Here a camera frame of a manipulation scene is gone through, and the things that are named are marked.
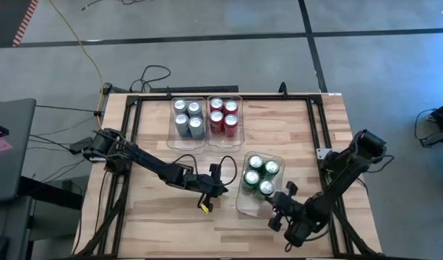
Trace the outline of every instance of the yellow cable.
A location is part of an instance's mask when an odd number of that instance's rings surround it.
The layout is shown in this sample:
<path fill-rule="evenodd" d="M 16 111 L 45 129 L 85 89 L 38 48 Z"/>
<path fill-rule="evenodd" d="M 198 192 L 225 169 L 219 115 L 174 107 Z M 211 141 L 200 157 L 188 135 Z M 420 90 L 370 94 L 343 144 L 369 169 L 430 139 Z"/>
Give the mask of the yellow cable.
<path fill-rule="evenodd" d="M 99 103 L 98 106 L 96 107 L 96 111 L 99 111 L 102 107 L 102 102 L 103 102 L 103 93 L 104 93 L 104 81 L 103 81 L 103 75 L 100 73 L 98 65 L 96 65 L 96 63 L 94 62 L 93 58 L 91 58 L 91 56 L 88 55 L 88 53 L 85 50 L 85 47 L 83 47 L 82 41 L 78 38 L 77 34 L 75 33 L 75 31 L 72 29 L 72 26 L 69 24 L 69 22 L 67 22 L 67 19 L 65 19 L 65 17 L 63 16 L 63 14 L 57 9 L 56 5 L 53 3 L 52 0 L 49 0 L 49 3 L 51 3 L 51 5 L 53 6 L 53 8 L 56 10 L 56 12 L 59 14 L 59 16 L 63 19 L 63 21 L 65 22 L 65 24 L 69 27 L 70 31 L 74 34 L 75 38 L 78 41 L 79 46 L 82 48 L 83 53 L 86 55 L 86 57 L 89 58 L 89 60 L 91 61 L 91 63 L 94 65 L 94 67 L 96 68 L 96 71 L 98 72 L 99 75 L 99 80 L 100 80 L 100 98 L 99 98 Z M 99 123 L 99 127 L 102 128 L 102 123 L 100 122 L 99 116 L 96 116 L 98 123 Z"/>

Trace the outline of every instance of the wooden table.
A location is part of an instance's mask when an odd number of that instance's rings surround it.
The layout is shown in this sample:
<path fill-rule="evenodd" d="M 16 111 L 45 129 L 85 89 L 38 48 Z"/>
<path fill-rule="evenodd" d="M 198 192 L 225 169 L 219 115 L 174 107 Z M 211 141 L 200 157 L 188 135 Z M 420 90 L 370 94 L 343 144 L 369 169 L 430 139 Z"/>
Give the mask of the wooden table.
<path fill-rule="evenodd" d="M 335 148 L 346 148 L 353 135 L 348 123 L 343 97 L 323 94 L 328 128 Z M 120 129 L 126 95 L 111 95 L 108 100 L 103 128 Z M 314 109 L 319 140 L 324 147 L 319 115 Z M 131 112 L 129 131 L 134 111 Z M 170 162 L 181 153 L 166 145 L 170 105 L 167 101 L 145 101 L 138 129 L 137 144 L 142 149 Z M 298 186 L 295 199 L 305 200 L 321 191 L 316 164 L 316 152 L 311 139 L 308 113 L 304 101 L 244 101 L 245 143 L 239 152 L 230 153 L 242 165 L 248 151 L 264 152 L 285 159 L 283 185 L 293 181 Z M 208 173 L 210 163 L 219 163 L 223 153 L 204 152 L 196 155 L 199 171 Z M 182 163 L 192 165 L 191 160 Z M 104 165 L 96 164 L 91 171 L 82 211 L 82 235 L 79 251 L 91 239 L 95 229 L 99 190 Z M 232 163 L 223 164 L 222 180 L 233 177 Z M 246 216 L 236 210 L 236 195 L 240 174 L 229 192 L 214 199 L 212 213 L 197 209 L 199 194 L 166 186 L 157 175 L 136 164 L 132 168 L 131 184 L 126 204 L 119 257 L 245 257 L 245 256 L 331 256 L 330 239 L 305 243 L 300 248 L 284 252 L 287 241 L 283 230 L 276 233 L 267 221 Z M 100 223 L 106 206 L 110 174 L 102 193 Z M 372 218 L 366 190 L 354 183 L 344 194 L 350 223 L 375 251 L 379 240 Z M 115 223 L 110 228 L 106 252 L 110 252 Z M 344 251 L 340 226 L 337 225 L 340 250 Z"/>

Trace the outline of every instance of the soda can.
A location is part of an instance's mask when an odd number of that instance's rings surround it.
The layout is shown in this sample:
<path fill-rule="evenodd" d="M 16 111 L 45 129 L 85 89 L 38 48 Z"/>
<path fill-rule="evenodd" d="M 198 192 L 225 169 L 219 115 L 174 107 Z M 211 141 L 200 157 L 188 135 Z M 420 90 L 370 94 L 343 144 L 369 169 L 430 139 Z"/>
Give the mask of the soda can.
<path fill-rule="evenodd" d="M 187 106 L 187 113 L 189 114 L 189 117 L 198 116 L 203 118 L 202 106 L 198 102 L 190 102 Z"/>
<path fill-rule="evenodd" d="M 224 104 L 224 114 L 225 115 L 236 115 L 238 111 L 237 102 L 234 100 L 229 100 Z"/>
<path fill-rule="evenodd" d="M 259 155 L 252 155 L 249 157 L 249 169 L 255 170 L 258 173 L 262 172 L 263 159 Z"/>
<path fill-rule="evenodd" d="M 215 97 L 210 101 L 210 112 L 213 111 L 223 112 L 223 101 L 221 98 Z"/>
<path fill-rule="evenodd" d="M 235 115 L 227 115 L 224 118 L 224 134 L 226 137 L 235 137 L 237 134 L 238 119 Z"/>
<path fill-rule="evenodd" d="M 190 137 L 189 118 L 184 113 L 179 113 L 175 116 L 175 126 L 180 137 Z"/>
<path fill-rule="evenodd" d="M 264 164 L 264 178 L 272 180 L 279 173 L 279 163 L 271 160 Z"/>
<path fill-rule="evenodd" d="M 259 183 L 255 195 L 259 200 L 264 200 L 265 197 L 271 196 L 274 190 L 274 184 L 270 180 L 263 180 Z"/>
<path fill-rule="evenodd" d="M 256 187 L 258 187 L 259 183 L 259 174 L 255 170 L 248 170 L 242 176 L 242 188 L 245 191 L 253 191 Z"/>
<path fill-rule="evenodd" d="M 210 131 L 212 134 L 221 134 L 224 131 L 223 113 L 221 111 L 213 111 L 210 114 Z"/>
<path fill-rule="evenodd" d="M 191 131 L 192 138 L 205 138 L 204 121 L 200 117 L 193 116 L 189 119 L 189 130 Z"/>
<path fill-rule="evenodd" d="M 187 104 L 184 100 L 177 100 L 173 104 L 173 109 L 175 110 L 176 114 L 184 113 L 187 115 Z"/>

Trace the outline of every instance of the plastic container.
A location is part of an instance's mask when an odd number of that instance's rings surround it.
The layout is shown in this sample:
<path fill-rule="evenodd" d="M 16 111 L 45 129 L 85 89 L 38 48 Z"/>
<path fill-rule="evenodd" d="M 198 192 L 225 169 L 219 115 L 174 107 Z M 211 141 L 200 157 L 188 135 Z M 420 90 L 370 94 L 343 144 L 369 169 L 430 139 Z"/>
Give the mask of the plastic container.
<path fill-rule="evenodd" d="M 178 133 L 178 129 L 175 125 L 175 117 L 176 112 L 174 109 L 175 102 L 178 100 L 184 100 L 186 102 L 186 106 L 188 106 L 191 102 L 197 102 L 199 103 L 200 107 L 202 108 L 202 115 L 203 115 L 203 127 L 205 131 L 205 138 L 202 139 L 193 139 L 191 136 L 185 136 L 182 137 Z M 205 121 L 207 120 L 206 115 L 206 103 L 207 101 L 204 98 L 201 97 L 176 97 L 171 100 L 170 102 L 170 123 L 169 123 L 169 129 L 168 129 L 168 137 L 166 140 L 166 145 L 172 149 L 182 151 L 182 152 L 190 152 L 190 153 L 201 153 L 204 150 L 205 146 L 205 140 L 207 138 L 207 124 L 205 124 Z"/>
<path fill-rule="evenodd" d="M 238 126 L 233 137 L 227 137 L 224 133 L 214 134 L 210 131 L 210 103 L 214 98 L 220 98 L 224 104 L 227 101 L 235 101 L 237 103 L 237 119 Z M 207 144 L 210 150 L 213 152 L 238 152 L 241 149 L 241 145 L 245 142 L 244 136 L 244 111 L 243 111 L 243 100 L 242 97 L 237 95 L 217 95 L 209 96 L 206 106 L 206 118 L 205 123 L 207 124 Z"/>
<path fill-rule="evenodd" d="M 252 155 L 259 155 L 264 162 L 269 160 L 274 160 L 279 164 L 278 173 L 275 175 L 273 179 L 271 179 L 271 182 L 274 184 L 275 187 L 275 192 L 282 191 L 282 180 L 285 169 L 285 161 L 281 157 L 268 155 L 262 152 L 247 152 L 244 157 L 244 166 L 242 167 L 242 175 L 238 186 L 238 192 L 236 198 L 237 211 L 252 217 L 269 219 L 274 216 L 274 212 L 272 211 L 272 205 L 267 201 L 265 201 L 264 199 L 259 198 L 257 193 L 257 188 L 254 189 L 253 191 L 247 191 L 246 189 L 243 188 L 244 174 L 247 170 L 249 170 L 249 158 Z"/>

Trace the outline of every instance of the gray concrete floor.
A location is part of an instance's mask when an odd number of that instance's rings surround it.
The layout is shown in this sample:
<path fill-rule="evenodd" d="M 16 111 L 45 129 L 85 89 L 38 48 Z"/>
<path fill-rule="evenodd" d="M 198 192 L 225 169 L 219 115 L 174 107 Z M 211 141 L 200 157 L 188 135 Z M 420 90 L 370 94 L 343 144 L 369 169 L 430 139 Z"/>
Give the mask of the gray concrete floor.
<path fill-rule="evenodd" d="M 302 33 L 295 0 L 153 0 L 131 6 L 104 0 L 56 1 L 83 40 L 241 33 Z M 307 0 L 315 32 L 443 27 L 441 0 Z M 24 43 L 74 40 L 57 13 L 41 0 Z M 418 112 L 443 105 L 443 34 L 317 38 L 329 92 L 345 98 L 354 132 L 368 128 L 388 142 L 396 160 L 366 174 L 383 252 L 391 256 L 443 259 L 443 145 L 423 149 L 413 138 Z M 145 66 L 160 64 L 172 75 L 156 87 L 239 85 L 244 92 L 319 92 L 304 38 L 193 43 L 88 46 L 104 80 L 128 87 Z M 149 78 L 159 75 L 151 71 Z M 95 109 L 99 81 L 78 47 L 0 49 L 0 100 L 36 98 L 39 104 Z M 37 108 L 32 133 L 69 127 L 89 113 Z M 87 123 L 49 136 L 74 142 L 97 126 Z M 425 134 L 435 131 L 421 123 Z M 49 163 L 42 164 L 48 158 Z M 24 175 L 44 179 L 79 157 L 30 150 Z M 65 178 L 87 176 L 84 163 Z M 60 238 L 68 252 L 73 238 Z M 35 247 L 36 259 L 53 257 Z"/>

